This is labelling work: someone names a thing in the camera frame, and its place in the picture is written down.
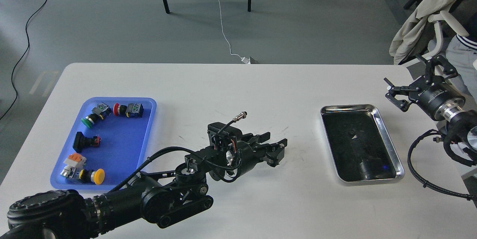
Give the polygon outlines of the black Robotiq gripper body image-right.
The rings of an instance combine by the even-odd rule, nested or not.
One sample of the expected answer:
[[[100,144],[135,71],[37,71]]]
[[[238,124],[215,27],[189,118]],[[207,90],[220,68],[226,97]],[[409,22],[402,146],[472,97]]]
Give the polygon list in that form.
[[[427,79],[419,77],[410,84],[411,91],[408,96],[409,100],[416,103],[432,120],[442,121],[445,119],[443,106],[451,104],[462,107],[465,104],[465,97],[441,76],[436,76],[435,79],[435,82],[426,84]]]

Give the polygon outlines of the black cylindrical gripper body image-left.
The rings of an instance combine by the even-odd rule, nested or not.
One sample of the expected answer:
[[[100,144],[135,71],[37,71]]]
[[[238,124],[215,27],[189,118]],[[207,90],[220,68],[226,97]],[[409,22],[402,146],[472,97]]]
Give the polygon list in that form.
[[[249,145],[244,138],[238,141],[237,147],[241,150],[241,166],[240,168],[226,171],[225,174],[230,178],[235,178],[253,169],[257,163],[263,161],[261,158],[265,151],[261,146],[262,144]]]

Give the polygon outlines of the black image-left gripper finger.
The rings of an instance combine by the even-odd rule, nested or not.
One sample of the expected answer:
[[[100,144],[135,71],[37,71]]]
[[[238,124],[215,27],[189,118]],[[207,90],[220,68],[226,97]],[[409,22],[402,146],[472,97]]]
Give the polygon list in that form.
[[[269,166],[276,167],[277,165],[279,165],[279,162],[285,156],[285,147],[287,146],[287,144],[288,144],[287,138],[284,138],[276,143],[263,144],[261,148],[265,152],[261,159],[265,161]]]
[[[252,134],[251,138],[248,140],[249,145],[261,144],[270,139],[270,132],[264,134]]]

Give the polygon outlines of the black robot arm image-left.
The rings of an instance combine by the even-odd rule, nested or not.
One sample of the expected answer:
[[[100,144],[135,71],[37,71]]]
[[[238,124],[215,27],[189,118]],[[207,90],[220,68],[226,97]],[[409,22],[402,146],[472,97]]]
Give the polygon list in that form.
[[[84,198],[78,191],[53,190],[25,197],[10,206],[9,231],[2,239],[90,239],[138,219],[166,228],[210,209],[206,176],[232,183],[256,164],[276,167],[287,139],[269,144],[270,133],[243,134],[232,124],[208,125],[210,145],[192,151],[163,148],[148,157],[109,192]]]

